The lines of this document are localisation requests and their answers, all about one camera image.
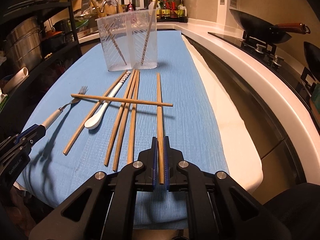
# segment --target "clear plastic container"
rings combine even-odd
[[[151,30],[143,59],[143,50]],[[97,19],[98,30],[109,71],[150,69],[158,63],[156,10],[138,10]]]

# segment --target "black glass cooktop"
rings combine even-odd
[[[306,81],[306,76],[308,74],[311,76],[311,73],[307,68],[305,68],[302,75],[300,75],[294,68],[285,62],[285,59],[276,55],[276,45],[274,44],[265,44],[264,42],[251,37],[245,40],[219,33],[208,33],[238,47],[272,71],[303,103],[320,133],[320,126],[317,118],[310,107],[312,87]]]

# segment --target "brown floor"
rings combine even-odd
[[[97,43],[86,44],[81,48],[86,53]],[[248,93],[246,88],[233,80],[228,73],[222,71],[223,66],[214,57],[196,47],[209,68],[217,75],[223,87],[230,95],[246,128],[262,159],[263,181],[253,192],[253,196],[262,204],[294,185],[288,160],[281,147],[270,150],[279,141],[279,135],[275,132],[264,110]],[[177,230],[134,230],[133,240],[170,240],[178,235]]]

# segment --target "person's leg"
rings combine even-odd
[[[320,186],[303,183],[264,204],[292,234],[293,240],[320,239]]]

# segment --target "blue tablecloth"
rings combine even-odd
[[[212,107],[193,60],[179,31],[158,32],[158,67],[140,72],[139,99],[156,101],[156,72],[161,74],[162,98],[173,103],[164,107],[164,135],[172,148],[203,170],[228,171]],[[121,72],[108,72],[101,44],[75,62],[50,88],[38,104],[25,129],[41,124],[54,110],[69,102],[71,93],[88,86],[87,94],[101,95]],[[122,97],[125,83],[117,96]],[[59,205],[97,171],[111,173],[103,165],[106,149],[120,103],[111,103],[100,125],[84,129],[67,156],[62,151],[93,103],[81,100],[68,106],[44,138],[32,148],[31,161],[18,183],[52,207]],[[130,114],[125,130],[119,170],[126,164]],[[150,148],[156,136],[156,107],[138,105],[135,153]],[[113,163],[114,152],[110,163]],[[184,193],[169,193],[157,186],[153,193],[138,192],[135,228],[178,229],[187,227]]]

